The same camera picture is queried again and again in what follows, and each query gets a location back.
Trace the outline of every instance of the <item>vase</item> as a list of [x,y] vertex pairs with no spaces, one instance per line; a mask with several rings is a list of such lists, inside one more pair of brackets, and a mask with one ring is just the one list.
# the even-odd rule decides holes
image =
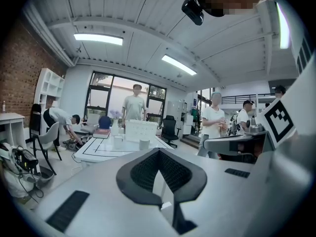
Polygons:
[[113,119],[113,125],[112,125],[112,128],[111,128],[111,133],[113,136],[116,136],[119,134],[119,125],[118,125],[118,119]]

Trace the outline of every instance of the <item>blue chair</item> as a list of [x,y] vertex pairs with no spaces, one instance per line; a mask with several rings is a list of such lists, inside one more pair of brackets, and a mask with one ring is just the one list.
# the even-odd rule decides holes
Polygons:
[[99,129],[110,129],[111,119],[108,116],[102,116],[99,119]]

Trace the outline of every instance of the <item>ceiling light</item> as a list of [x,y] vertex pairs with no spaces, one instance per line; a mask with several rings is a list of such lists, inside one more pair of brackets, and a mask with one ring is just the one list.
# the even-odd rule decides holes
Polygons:
[[167,55],[165,55],[162,58],[162,60],[172,64],[173,66],[178,67],[179,69],[182,69],[183,71],[187,72],[191,76],[194,76],[196,74],[196,72],[194,72],[192,69],[189,69],[187,66],[183,65],[182,63],[176,61],[175,59],[173,59]]
[[276,3],[276,6],[280,23],[280,48],[286,49],[289,46],[290,30],[288,28],[285,16],[283,15],[279,4]]
[[74,34],[76,40],[90,40],[123,45],[123,38],[102,34]]

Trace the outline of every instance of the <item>white plastic crate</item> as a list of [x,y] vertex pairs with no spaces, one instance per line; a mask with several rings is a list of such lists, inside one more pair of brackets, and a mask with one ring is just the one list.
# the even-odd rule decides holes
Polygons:
[[129,141],[137,141],[146,138],[153,142],[156,136],[158,123],[140,120],[126,121],[125,137]]

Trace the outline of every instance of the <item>black pants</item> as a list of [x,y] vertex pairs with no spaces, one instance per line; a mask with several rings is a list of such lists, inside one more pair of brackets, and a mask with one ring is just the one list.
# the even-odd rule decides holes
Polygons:
[[[44,120],[46,122],[46,124],[49,126],[49,128],[51,128],[52,125],[54,125],[56,123],[55,120],[52,119],[52,117],[49,115],[49,109],[47,109],[44,114],[43,114]],[[58,134],[57,134],[57,139],[54,140],[54,144],[56,147],[59,147],[59,128],[58,128]]]

